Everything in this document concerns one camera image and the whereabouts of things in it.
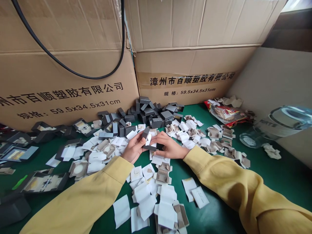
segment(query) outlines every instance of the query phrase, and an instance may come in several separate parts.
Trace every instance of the person's right hand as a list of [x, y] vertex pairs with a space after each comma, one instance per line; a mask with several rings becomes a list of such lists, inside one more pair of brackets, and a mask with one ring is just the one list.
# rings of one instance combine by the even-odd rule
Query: person's right hand
[[189, 149], [180, 146], [174, 139], [164, 132], [160, 132], [156, 136], [152, 137], [150, 145], [154, 143], [163, 144], [165, 146], [164, 151], [157, 150], [154, 152], [154, 155], [163, 156], [165, 158], [183, 159], [190, 151]]

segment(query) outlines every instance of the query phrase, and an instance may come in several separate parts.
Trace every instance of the cardboard box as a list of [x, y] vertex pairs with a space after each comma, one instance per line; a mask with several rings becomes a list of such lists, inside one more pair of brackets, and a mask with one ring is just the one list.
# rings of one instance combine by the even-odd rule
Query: cardboard box
[[183, 105], [222, 97], [256, 47], [140, 52], [136, 75], [141, 96]]
[[286, 0], [125, 1], [136, 52], [260, 46]]
[[[19, 1], [41, 42], [72, 70], [88, 76], [111, 72], [121, 54], [118, 1]], [[127, 110], [138, 98], [130, 50], [110, 77], [78, 77], [53, 61], [33, 40], [10, 0], [0, 2], [0, 123], [30, 131], [38, 121], [71, 125], [97, 112]]]

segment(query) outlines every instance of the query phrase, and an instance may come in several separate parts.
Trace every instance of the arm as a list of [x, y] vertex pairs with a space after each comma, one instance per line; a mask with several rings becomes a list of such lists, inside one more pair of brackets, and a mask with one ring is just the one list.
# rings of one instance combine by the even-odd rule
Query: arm
[[247, 233], [310, 233], [312, 213], [269, 189], [251, 170], [194, 147], [183, 159], [200, 182], [239, 212]]
[[59, 194], [23, 227], [20, 234], [89, 233], [115, 202], [133, 165], [114, 157], [101, 171]]

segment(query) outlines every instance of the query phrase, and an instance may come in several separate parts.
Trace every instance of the hand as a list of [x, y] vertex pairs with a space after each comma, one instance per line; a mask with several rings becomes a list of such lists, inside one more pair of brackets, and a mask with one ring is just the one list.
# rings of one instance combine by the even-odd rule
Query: hand
[[121, 156], [132, 164], [137, 161], [142, 152], [147, 150], [142, 148], [146, 142], [145, 138], [142, 138], [142, 134], [143, 132], [138, 133], [134, 138], [129, 141], [126, 149], [124, 150], [124, 153]]
[[155, 151], [154, 155], [159, 155], [170, 159], [183, 159], [190, 151], [189, 149], [180, 146], [175, 142], [174, 139], [172, 139], [164, 132], [160, 132], [156, 136], [152, 137], [150, 145], [154, 143], [163, 144], [166, 148], [165, 151]]

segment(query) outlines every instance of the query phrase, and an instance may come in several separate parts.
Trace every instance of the water bottle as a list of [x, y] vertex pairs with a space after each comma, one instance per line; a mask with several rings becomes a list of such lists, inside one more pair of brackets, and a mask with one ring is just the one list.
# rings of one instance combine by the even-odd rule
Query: water bottle
[[272, 110], [269, 116], [242, 133], [240, 141], [250, 148], [259, 148], [265, 143], [296, 134], [311, 126], [311, 109], [282, 106]]

